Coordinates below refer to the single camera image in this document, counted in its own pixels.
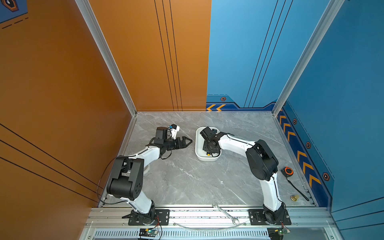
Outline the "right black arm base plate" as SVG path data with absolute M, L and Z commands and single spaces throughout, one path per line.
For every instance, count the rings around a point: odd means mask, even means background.
M 250 209 L 248 210 L 248 214 L 252 226 L 277 226 L 281 224 L 290 226 L 292 224 L 288 211 L 285 209 L 279 209 L 276 212 L 262 209 Z

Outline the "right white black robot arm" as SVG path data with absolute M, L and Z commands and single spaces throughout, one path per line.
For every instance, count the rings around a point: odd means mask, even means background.
M 215 132 L 209 127 L 203 128 L 200 135 L 204 139 L 203 151 L 206 153 L 220 154 L 222 150 L 227 150 L 247 158 L 252 174 L 262 187 L 265 221 L 269 225 L 282 224 L 287 219 L 287 209 L 279 193 L 279 161 L 268 144 L 263 140 L 242 140 L 228 133 Z

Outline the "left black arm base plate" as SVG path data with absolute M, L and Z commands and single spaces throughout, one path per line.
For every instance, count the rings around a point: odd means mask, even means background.
M 170 219 L 170 210 L 154 209 L 150 210 L 148 214 L 140 214 L 132 210 L 128 217 L 129 226 L 155 226 L 156 224 L 167 226 Z

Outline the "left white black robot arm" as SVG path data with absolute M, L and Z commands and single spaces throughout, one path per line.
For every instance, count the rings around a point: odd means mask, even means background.
M 133 210 L 125 218 L 150 225 L 156 220 L 154 201 L 142 191 L 144 168 L 161 159 L 167 151 L 187 148 L 193 140 L 177 137 L 178 126 L 158 127 L 156 135 L 146 147 L 131 156 L 115 158 L 106 187 L 107 194 L 127 202 Z

